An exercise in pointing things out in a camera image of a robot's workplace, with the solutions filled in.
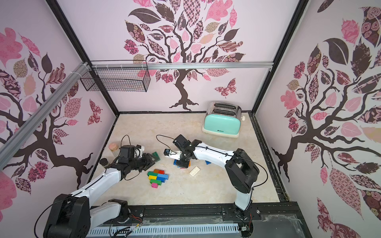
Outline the light green lego brick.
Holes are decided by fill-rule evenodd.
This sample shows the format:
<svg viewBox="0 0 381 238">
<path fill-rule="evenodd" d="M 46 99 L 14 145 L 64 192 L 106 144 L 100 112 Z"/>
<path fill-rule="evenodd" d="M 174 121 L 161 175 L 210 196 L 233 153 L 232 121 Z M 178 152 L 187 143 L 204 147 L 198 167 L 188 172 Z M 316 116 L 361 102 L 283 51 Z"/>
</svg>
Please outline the light green lego brick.
<svg viewBox="0 0 381 238">
<path fill-rule="evenodd" d="M 162 184 L 162 181 L 160 181 L 160 180 L 156 180 L 156 179 L 151 179 L 151 180 L 150 180 L 150 183 L 156 183 L 156 184 L 158 184 L 158 185 L 161 185 L 161 184 Z"/>
</svg>

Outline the light blue brick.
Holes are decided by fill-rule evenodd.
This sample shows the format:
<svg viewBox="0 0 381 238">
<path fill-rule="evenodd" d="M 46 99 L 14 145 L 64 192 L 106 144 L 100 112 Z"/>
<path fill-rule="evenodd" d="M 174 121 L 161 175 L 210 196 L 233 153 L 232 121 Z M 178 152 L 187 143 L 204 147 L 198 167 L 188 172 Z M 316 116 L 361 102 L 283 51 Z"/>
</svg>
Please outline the light blue brick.
<svg viewBox="0 0 381 238">
<path fill-rule="evenodd" d="M 164 178 L 164 179 L 166 179 L 166 180 L 169 179 L 169 176 L 168 176 L 167 174 L 157 174 L 157 177 L 158 177 L 158 178 Z"/>
</svg>

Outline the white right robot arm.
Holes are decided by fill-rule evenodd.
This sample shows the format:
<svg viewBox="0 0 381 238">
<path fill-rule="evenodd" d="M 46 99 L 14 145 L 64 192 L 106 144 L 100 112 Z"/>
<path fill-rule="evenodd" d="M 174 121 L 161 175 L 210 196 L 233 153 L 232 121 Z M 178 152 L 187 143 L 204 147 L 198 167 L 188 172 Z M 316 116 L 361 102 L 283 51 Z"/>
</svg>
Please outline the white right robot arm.
<svg viewBox="0 0 381 238">
<path fill-rule="evenodd" d="M 189 141 L 183 135 L 175 138 L 173 144 L 178 150 L 165 149 L 164 155 L 176 160 L 180 168 L 188 168 L 191 159 L 204 160 L 224 168 L 237 191 L 234 205 L 241 211 L 249 209 L 255 187 L 265 184 L 269 179 L 267 170 L 254 162 L 243 149 L 218 149 L 197 139 Z"/>
</svg>

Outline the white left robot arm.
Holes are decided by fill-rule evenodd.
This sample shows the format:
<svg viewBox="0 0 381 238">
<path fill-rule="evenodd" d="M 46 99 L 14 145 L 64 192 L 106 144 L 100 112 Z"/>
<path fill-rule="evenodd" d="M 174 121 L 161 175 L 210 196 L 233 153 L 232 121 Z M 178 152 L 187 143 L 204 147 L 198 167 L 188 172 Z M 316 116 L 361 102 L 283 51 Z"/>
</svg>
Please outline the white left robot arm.
<svg viewBox="0 0 381 238">
<path fill-rule="evenodd" d="M 43 237 L 84 238 L 90 230 L 108 220 L 118 217 L 128 219 L 130 211 L 127 201 L 114 199 L 96 208 L 92 208 L 92 205 L 132 170 L 146 171 L 157 161 L 158 158 L 149 153 L 134 159 L 117 157 L 112 163 L 102 158 L 100 164 L 106 167 L 104 173 L 70 194 L 60 194 L 46 208 L 50 213 Z"/>
</svg>

